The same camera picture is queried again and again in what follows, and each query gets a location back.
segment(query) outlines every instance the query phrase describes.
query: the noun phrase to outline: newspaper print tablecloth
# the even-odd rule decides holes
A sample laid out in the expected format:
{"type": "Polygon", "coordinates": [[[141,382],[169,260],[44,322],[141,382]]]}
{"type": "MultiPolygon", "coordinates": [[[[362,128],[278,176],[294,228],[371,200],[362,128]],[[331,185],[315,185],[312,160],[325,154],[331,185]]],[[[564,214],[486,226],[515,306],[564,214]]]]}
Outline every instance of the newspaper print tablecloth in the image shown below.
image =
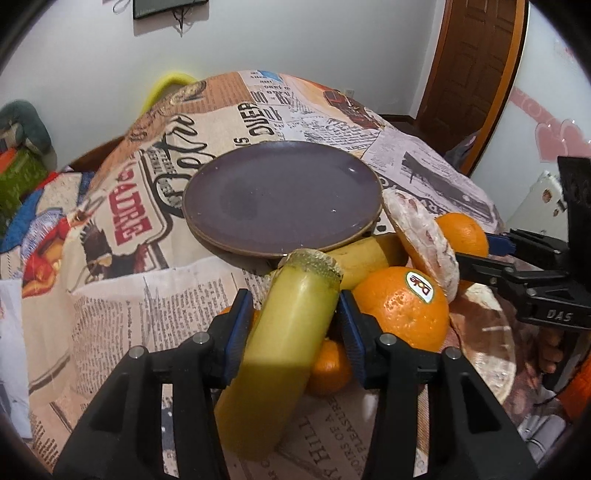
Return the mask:
{"type": "MultiPolygon", "coordinates": [[[[129,347],[177,345],[206,328],[240,286],[262,300],[267,265],[201,244],[184,221],[181,198],[202,165],[232,149],[277,140],[341,148],[370,165],[385,189],[413,194],[434,215],[465,212],[488,232],[500,228],[480,188],[421,140],[334,89],[261,70],[182,88],[136,121],[95,175],[85,201],[61,220],[59,241],[45,242],[28,266],[37,272],[23,281],[22,299],[32,448],[48,468],[129,347]]],[[[375,232],[386,231],[392,226],[382,215],[375,232]]],[[[7,258],[9,253],[0,257],[0,266],[7,258]]],[[[511,317],[510,307],[507,312],[511,317]]],[[[530,365],[531,335],[516,331],[517,351],[524,352],[518,356],[525,355],[518,361],[530,365]]],[[[458,344],[450,330],[446,345],[458,344]]],[[[531,405],[534,378],[531,365],[518,369],[505,402],[515,421],[531,405]]],[[[174,472],[166,440],[171,401],[165,390],[164,456],[174,472]]],[[[375,396],[355,385],[333,398],[305,398],[277,451],[257,464],[228,453],[230,474],[248,480],[357,478],[375,405],[375,396]]],[[[422,472],[425,438],[419,447],[416,468],[422,472]]]]}

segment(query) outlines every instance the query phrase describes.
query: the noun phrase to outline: purple plate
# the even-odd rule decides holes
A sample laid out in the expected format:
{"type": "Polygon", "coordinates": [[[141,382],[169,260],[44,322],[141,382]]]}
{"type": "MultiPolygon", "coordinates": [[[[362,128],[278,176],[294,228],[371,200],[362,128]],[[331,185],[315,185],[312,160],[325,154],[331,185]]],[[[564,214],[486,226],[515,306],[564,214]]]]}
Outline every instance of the purple plate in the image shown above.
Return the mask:
{"type": "Polygon", "coordinates": [[[381,193],[374,171],[343,150],[264,142],[201,168],[184,191],[183,211],[193,235],[219,248],[278,258],[352,242],[378,217],[381,193]]]}

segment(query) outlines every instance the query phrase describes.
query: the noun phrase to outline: pink heart decal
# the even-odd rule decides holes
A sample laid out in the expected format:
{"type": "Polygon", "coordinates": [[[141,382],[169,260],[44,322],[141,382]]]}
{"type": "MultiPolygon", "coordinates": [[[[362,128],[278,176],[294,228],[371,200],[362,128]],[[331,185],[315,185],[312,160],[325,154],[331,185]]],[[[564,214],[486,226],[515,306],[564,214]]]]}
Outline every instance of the pink heart decal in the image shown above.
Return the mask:
{"type": "Polygon", "coordinates": [[[591,144],[583,136],[574,120],[565,120],[560,127],[560,136],[566,142],[566,149],[571,157],[591,157],[591,144]]]}
{"type": "Polygon", "coordinates": [[[546,124],[535,127],[535,143],[542,161],[557,161],[559,156],[567,155],[566,141],[552,131],[546,124]]]}

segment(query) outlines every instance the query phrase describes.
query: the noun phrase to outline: white wall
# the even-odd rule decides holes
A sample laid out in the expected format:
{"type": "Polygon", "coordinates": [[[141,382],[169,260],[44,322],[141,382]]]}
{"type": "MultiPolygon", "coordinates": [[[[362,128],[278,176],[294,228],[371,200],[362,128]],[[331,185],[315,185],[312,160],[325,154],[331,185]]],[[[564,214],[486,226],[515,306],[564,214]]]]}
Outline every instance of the white wall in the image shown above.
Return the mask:
{"type": "Polygon", "coordinates": [[[418,109],[421,106],[423,94],[425,93],[425,87],[427,86],[427,81],[429,79],[429,74],[431,73],[431,67],[435,57],[435,50],[437,49],[437,40],[439,40],[439,32],[441,31],[441,24],[443,22],[445,2],[446,0],[435,0],[433,8],[433,23],[431,24],[431,33],[429,35],[429,41],[425,50],[423,68],[421,69],[421,74],[417,82],[417,90],[415,91],[413,103],[408,113],[413,118],[417,117],[418,109]]]}
{"type": "Polygon", "coordinates": [[[436,1],[211,0],[195,7],[181,38],[170,13],[133,22],[131,4],[116,15],[113,0],[56,0],[0,74],[0,105],[35,105],[60,166],[123,134],[171,70],[290,73],[406,115],[436,1]]]}
{"type": "MultiPolygon", "coordinates": [[[[530,5],[524,50],[514,86],[535,99],[560,122],[573,119],[591,138],[591,86],[564,41],[530,5]]],[[[558,173],[556,162],[540,160],[535,141],[538,122],[508,102],[472,174],[472,180],[509,220],[544,170],[558,173]]]]}

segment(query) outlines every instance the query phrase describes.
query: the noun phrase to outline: blue gripper pad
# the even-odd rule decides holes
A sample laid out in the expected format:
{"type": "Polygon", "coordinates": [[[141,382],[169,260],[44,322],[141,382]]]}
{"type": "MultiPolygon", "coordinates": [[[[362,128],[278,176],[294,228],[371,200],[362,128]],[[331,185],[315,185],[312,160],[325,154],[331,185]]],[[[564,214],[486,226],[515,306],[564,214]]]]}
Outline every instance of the blue gripper pad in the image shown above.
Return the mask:
{"type": "Polygon", "coordinates": [[[487,233],[486,238],[488,240],[489,254],[496,255],[497,257],[504,257],[515,253],[515,244],[505,235],[487,233]]]}
{"type": "Polygon", "coordinates": [[[225,388],[236,377],[253,315],[252,293],[241,288],[230,311],[217,315],[207,329],[214,340],[209,376],[215,388],[225,388]]]}
{"type": "Polygon", "coordinates": [[[388,364],[376,348],[376,340],[382,334],[378,322],[359,311],[349,290],[340,293],[335,321],[340,325],[355,378],[367,390],[382,388],[387,379],[388,364]]]}
{"type": "Polygon", "coordinates": [[[234,320],[234,326],[224,352],[225,368],[223,379],[229,385],[238,373],[254,315],[252,293],[249,290],[245,288],[238,290],[238,294],[234,299],[234,303],[232,303],[232,308],[228,312],[228,315],[230,322],[234,320]]]}

